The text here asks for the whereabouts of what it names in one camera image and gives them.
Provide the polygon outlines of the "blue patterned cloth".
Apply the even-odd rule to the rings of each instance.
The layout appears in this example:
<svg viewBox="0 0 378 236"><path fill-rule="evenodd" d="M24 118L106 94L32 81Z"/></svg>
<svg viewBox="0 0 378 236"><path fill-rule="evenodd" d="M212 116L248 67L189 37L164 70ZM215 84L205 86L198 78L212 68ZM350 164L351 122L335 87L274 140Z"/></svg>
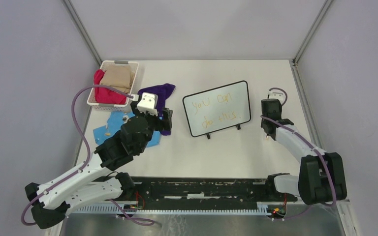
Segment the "blue patterned cloth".
<svg viewBox="0 0 378 236"><path fill-rule="evenodd" d="M117 133L121 126L134 116L133 113L112 112L104 126L93 130L95 143L97 145L103 144L105 140Z"/></svg>

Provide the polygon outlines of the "red cloth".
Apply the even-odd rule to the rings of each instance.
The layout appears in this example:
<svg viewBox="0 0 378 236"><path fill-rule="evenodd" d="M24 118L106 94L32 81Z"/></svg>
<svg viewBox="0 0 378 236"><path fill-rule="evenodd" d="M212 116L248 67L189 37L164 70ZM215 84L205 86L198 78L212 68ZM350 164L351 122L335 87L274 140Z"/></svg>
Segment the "red cloth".
<svg viewBox="0 0 378 236"><path fill-rule="evenodd" d="M100 82L104 76L105 72L101 69L98 69L94 73L94 84L100 85ZM107 88L95 88L94 89L94 96L97 103L103 103L103 104L118 104L118 105L124 105L126 103L127 97L124 95L121 95L119 93L116 93L112 90L109 90Z"/></svg>

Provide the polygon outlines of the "beige cloth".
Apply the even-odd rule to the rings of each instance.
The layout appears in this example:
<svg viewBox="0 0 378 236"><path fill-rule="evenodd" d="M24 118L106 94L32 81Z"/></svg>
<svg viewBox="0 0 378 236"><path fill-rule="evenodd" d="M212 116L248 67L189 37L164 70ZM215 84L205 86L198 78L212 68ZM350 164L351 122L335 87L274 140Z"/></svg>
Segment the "beige cloth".
<svg viewBox="0 0 378 236"><path fill-rule="evenodd" d="M129 93L135 78L135 73L129 65L109 65L100 85L110 86L124 93Z"/></svg>

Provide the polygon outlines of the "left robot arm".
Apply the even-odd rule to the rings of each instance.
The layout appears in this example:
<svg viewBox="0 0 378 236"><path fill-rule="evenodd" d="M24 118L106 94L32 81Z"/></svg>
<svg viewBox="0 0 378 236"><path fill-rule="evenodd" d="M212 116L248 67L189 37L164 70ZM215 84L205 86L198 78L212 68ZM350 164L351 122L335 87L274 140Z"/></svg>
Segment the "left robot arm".
<svg viewBox="0 0 378 236"><path fill-rule="evenodd" d="M119 131L97 146L94 152L89 152L85 161L47 183L31 182L26 185L29 203L21 215L22 223L47 229L86 205L118 197L130 200L135 194L135 186L127 173L118 173L103 182L89 184L142 154L154 132L171 131L173 111L163 108L162 113L158 117L136 111ZM27 210L31 210L32 223L25 220Z"/></svg>

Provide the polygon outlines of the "purple cloth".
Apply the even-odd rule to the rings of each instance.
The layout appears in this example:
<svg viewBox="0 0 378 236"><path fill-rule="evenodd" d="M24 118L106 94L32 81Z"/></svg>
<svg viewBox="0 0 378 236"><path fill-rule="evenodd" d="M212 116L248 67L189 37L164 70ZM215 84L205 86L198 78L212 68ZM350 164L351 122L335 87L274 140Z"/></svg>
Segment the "purple cloth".
<svg viewBox="0 0 378 236"><path fill-rule="evenodd" d="M137 106L137 103L139 102L139 100L141 99L140 96L141 96L142 93L148 92L148 93L156 94L158 96L156 109L158 111L158 116L161 117L162 116L162 109L167 108L166 107L166 101L172 95L175 88L176 88L175 85L169 84L169 83L166 83L166 84L163 84L163 85L151 86L151 87L147 87L147 88L142 88L137 93L138 100L132 103L132 110L133 110L133 113L135 114L135 116L139 117L139 118L143 118L146 121L148 128L150 130L158 131L163 136L170 136L171 133L172 133L172 130L171 131L153 130L150 127L150 115L139 112L136 106Z"/></svg>

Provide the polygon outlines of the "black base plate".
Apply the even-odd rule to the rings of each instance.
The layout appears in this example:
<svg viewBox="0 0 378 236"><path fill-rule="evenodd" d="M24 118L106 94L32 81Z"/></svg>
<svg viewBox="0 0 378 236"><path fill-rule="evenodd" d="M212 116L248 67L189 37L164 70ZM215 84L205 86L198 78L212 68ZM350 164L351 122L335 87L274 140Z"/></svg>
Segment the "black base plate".
<svg viewBox="0 0 378 236"><path fill-rule="evenodd" d="M117 201L144 210L253 210L257 203L298 200L271 189L265 178L132 177L135 187Z"/></svg>

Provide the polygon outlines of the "black framed whiteboard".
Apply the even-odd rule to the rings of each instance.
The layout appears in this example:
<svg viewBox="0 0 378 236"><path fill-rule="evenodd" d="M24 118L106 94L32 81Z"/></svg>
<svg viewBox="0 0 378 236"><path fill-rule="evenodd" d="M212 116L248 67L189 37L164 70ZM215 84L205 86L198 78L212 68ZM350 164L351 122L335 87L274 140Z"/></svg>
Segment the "black framed whiteboard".
<svg viewBox="0 0 378 236"><path fill-rule="evenodd" d="M182 99L189 132L192 137L236 127L252 118L247 81L186 95Z"/></svg>

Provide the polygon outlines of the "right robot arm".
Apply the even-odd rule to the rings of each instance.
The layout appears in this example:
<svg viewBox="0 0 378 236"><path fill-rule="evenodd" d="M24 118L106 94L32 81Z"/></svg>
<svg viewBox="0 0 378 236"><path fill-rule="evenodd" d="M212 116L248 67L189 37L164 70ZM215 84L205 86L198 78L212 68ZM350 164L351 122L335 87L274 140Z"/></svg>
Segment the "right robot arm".
<svg viewBox="0 0 378 236"><path fill-rule="evenodd" d="M307 140L294 123L282 118L280 100L261 101L261 128L267 137L282 145L299 162L298 175L278 173L268 176L265 196L276 201L284 193L300 197L307 205L332 205L347 198L342 157L327 152Z"/></svg>

